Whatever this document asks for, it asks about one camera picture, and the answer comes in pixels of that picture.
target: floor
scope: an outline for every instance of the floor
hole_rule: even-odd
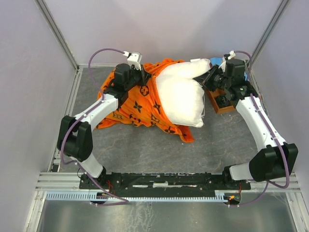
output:
[[[102,84],[112,69],[93,68],[95,79]],[[73,115],[96,101],[97,92],[84,68]],[[204,123],[202,128],[191,128],[195,141],[190,144],[157,127],[117,124],[93,132],[93,153],[108,172],[136,173],[220,173],[225,166],[256,155],[253,136],[237,112],[216,114],[206,98]],[[77,167],[71,164],[60,171],[76,172]]]
[[[244,202],[259,194],[243,193]],[[45,201],[39,232],[292,232],[285,193],[268,193],[259,203],[227,208],[207,202],[131,202],[95,207],[89,202]]]

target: wall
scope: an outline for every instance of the wall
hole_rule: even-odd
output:
[[[79,64],[104,47],[163,58],[252,52],[281,0],[45,0]],[[105,52],[94,63],[119,63]]]
[[[46,171],[74,70],[33,0],[0,7],[0,225],[22,231]]]
[[[291,1],[253,70],[277,130],[299,148],[294,171],[309,208],[309,1]]]

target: white cushion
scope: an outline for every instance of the white cushion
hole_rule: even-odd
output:
[[[168,119],[176,125],[202,127],[204,90],[192,80],[210,69],[208,59],[167,66],[156,78],[157,91]]]

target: orange cloth with black pattern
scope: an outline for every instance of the orange cloth with black pattern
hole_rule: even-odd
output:
[[[173,61],[164,59],[156,64],[144,64],[144,69],[152,76],[146,86],[135,86],[129,91],[129,97],[119,110],[107,115],[98,125],[97,129],[110,127],[116,123],[132,124],[136,127],[140,125],[158,126],[162,131],[170,134],[178,134],[182,141],[190,143],[194,141],[188,126],[175,125],[170,122],[165,115],[156,88],[156,77],[168,65],[184,62],[183,60]],[[101,89],[104,91],[110,81],[114,78],[112,71]]]

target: white pillow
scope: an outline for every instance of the white pillow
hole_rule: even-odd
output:
[[[210,69],[208,59],[167,66],[155,79],[162,108],[176,125],[202,127],[204,90],[192,80]]]

